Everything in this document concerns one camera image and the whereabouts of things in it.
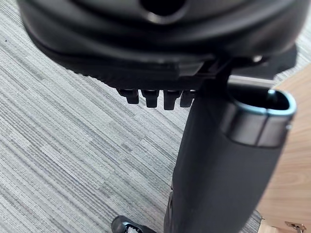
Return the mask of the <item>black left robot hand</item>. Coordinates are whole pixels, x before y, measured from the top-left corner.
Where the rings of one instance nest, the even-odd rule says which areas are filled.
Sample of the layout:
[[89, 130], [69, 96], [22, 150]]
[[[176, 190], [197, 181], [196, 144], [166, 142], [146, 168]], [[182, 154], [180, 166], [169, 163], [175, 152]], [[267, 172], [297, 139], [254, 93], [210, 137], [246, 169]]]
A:
[[33, 43], [75, 73], [149, 108], [190, 113], [173, 170], [166, 233], [237, 233], [275, 170], [292, 95], [230, 84], [295, 66], [308, 0], [20, 0]]

